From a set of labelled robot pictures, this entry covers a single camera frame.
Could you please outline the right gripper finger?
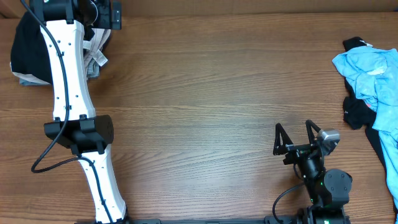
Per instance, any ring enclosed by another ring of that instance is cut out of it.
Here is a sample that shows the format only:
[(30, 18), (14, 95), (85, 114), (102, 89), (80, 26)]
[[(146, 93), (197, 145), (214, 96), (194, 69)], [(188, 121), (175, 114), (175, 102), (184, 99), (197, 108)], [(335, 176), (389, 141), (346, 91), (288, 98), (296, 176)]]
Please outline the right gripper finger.
[(293, 146), (292, 140), (285, 132), (284, 128), (280, 123), (275, 125), (275, 141), (273, 148), (273, 155), (283, 155), (290, 151)]
[(321, 128), (319, 128), (312, 120), (308, 119), (305, 122), (308, 140), (310, 144), (313, 144), (315, 141), (314, 131), (319, 133)]

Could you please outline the black t-shirt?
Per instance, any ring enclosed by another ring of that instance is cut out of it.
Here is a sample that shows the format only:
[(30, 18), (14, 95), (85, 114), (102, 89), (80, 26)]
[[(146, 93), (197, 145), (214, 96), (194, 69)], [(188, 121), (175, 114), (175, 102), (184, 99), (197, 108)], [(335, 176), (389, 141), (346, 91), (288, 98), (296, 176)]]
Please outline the black t-shirt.
[(21, 85), (53, 83), (49, 54), (40, 26), (28, 12), (16, 28), (10, 66)]

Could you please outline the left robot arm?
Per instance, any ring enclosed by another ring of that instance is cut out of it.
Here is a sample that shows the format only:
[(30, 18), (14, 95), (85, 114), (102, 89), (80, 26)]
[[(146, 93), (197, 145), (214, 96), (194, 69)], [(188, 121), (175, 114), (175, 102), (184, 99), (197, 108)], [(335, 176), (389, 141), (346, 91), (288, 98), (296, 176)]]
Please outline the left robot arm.
[(95, 223), (128, 223), (128, 211), (116, 182), (111, 160), (114, 129), (111, 117), (96, 115), (83, 63), (83, 39), (89, 28), (121, 29), (118, 1), (31, 1), (24, 7), (39, 23), (49, 54), (54, 92), (53, 121), (44, 125), (52, 140), (32, 165), (38, 169), (49, 150), (69, 148), (86, 175), (95, 204)]

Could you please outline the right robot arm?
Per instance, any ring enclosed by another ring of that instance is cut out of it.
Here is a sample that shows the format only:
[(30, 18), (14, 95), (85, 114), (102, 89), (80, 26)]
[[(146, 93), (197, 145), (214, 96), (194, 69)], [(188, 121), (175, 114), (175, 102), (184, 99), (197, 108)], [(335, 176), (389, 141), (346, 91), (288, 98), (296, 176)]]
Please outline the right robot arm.
[[(353, 178), (341, 169), (326, 169), (325, 157), (330, 155), (340, 141), (337, 130), (324, 130), (313, 121), (305, 122), (308, 143), (294, 144), (280, 123), (275, 126), (273, 155), (284, 155), (283, 163), (292, 165), (301, 183), (281, 193), (272, 205), (272, 216), (265, 223), (329, 224), (349, 223), (344, 206), (349, 202)], [(276, 205), (280, 199), (305, 187), (311, 205), (298, 210), (293, 216), (278, 216)]]

